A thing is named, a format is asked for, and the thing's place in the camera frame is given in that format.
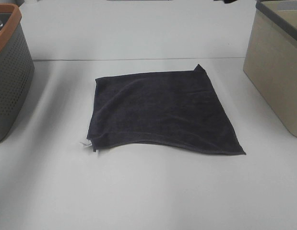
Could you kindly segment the dark grey towel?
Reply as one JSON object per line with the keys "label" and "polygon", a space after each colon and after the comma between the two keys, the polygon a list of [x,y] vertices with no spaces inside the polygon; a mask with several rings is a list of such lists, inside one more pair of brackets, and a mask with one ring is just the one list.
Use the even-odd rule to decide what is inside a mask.
{"label": "dark grey towel", "polygon": [[200,65],[187,71],[102,77],[95,82],[87,134],[94,150],[145,143],[204,154],[245,154]]}

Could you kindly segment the beige storage box grey rim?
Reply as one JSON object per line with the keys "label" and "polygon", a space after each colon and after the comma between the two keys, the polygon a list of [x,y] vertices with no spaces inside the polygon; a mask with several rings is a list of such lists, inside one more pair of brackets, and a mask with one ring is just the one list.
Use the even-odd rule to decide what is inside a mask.
{"label": "beige storage box grey rim", "polygon": [[243,70],[297,137],[297,0],[259,0]]}

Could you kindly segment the grey perforated basket orange rim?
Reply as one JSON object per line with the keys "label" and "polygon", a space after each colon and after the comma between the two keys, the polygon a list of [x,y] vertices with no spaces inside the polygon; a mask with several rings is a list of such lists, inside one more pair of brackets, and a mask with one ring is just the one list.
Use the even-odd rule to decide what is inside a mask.
{"label": "grey perforated basket orange rim", "polygon": [[26,100],[35,71],[21,18],[16,4],[0,3],[0,142]]}

